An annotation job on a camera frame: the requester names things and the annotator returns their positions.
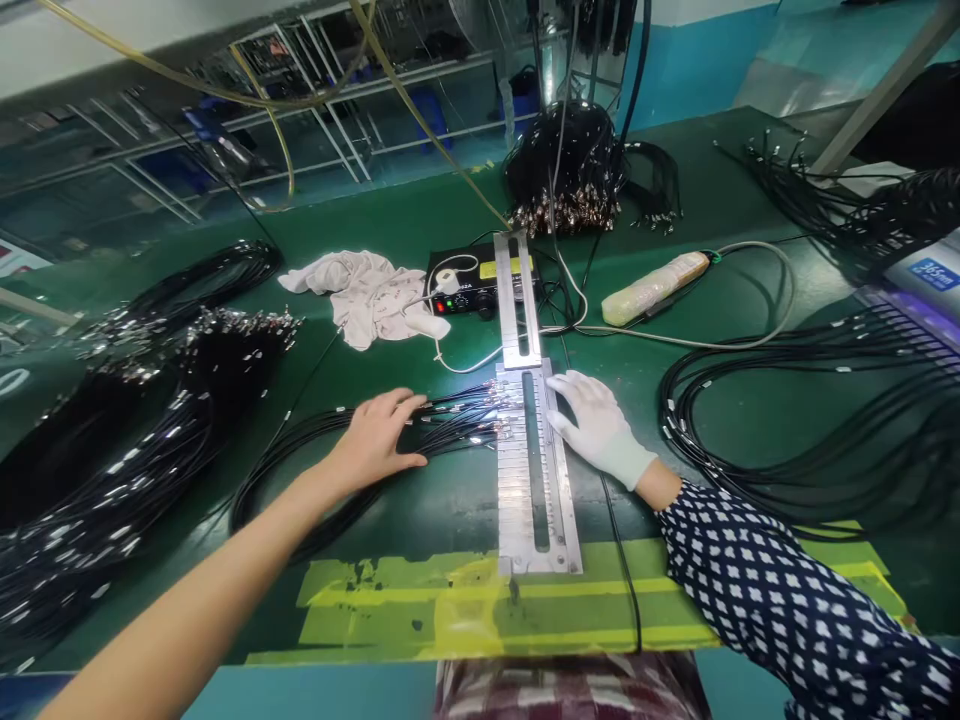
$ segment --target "hand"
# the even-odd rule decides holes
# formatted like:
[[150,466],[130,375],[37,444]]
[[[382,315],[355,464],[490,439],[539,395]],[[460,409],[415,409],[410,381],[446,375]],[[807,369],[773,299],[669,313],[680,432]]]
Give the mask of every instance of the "hand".
[[397,388],[362,403],[330,454],[301,478],[323,476],[343,497],[401,470],[423,467],[423,455],[397,453],[397,439],[413,411],[426,401],[426,395]]
[[576,370],[548,378],[547,385],[567,399],[577,419],[574,426],[551,410],[547,420],[553,429],[588,463],[635,490],[657,455],[634,439],[610,388]]

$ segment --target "plastic wrap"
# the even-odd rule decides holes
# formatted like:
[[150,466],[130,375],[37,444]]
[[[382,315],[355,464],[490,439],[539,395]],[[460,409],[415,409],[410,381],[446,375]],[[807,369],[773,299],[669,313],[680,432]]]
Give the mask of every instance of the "plastic wrap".
[[699,277],[709,264],[707,256],[701,252],[684,253],[674,258],[662,268],[604,299],[603,321],[615,327],[626,325]]

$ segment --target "sticker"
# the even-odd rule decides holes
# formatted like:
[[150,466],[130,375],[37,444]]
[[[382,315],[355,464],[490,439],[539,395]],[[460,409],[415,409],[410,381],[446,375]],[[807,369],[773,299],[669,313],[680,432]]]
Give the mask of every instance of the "sticker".
[[924,258],[910,266],[910,272],[940,292],[946,292],[960,285],[960,276],[945,268],[936,260]]
[[[530,258],[530,269],[533,270],[533,258]],[[520,258],[510,258],[510,272],[513,275],[520,274]],[[491,260],[487,263],[480,264],[480,279],[481,280],[490,280],[497,276],[497,263],[495,260]]]

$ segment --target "knob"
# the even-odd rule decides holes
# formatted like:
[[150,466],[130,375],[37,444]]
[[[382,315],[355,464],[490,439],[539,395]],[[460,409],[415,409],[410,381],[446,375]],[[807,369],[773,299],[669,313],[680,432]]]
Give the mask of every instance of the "knob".
[[477,313],[481,320],[493,320],[497,314],[497,299],[486,290],[477,293]]

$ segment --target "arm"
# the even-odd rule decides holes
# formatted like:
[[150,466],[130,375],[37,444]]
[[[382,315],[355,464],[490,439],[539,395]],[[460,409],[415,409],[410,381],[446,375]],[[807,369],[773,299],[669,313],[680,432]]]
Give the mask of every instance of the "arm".
[[426,465],[421,455],[396,451],[404,422],[424,402],[394,390],[358,407],[323,461],[114,638],[41,720],[180,717],[323,513],[388,475]]
[[954,717],[960,660],[903,630],[780,521],[682,481],[633,438],[598,380],[569,372],[547,382],[578,427],[559,414],[551,424],[656,511],[668,575],[726,645],[790,688],[788,717]]

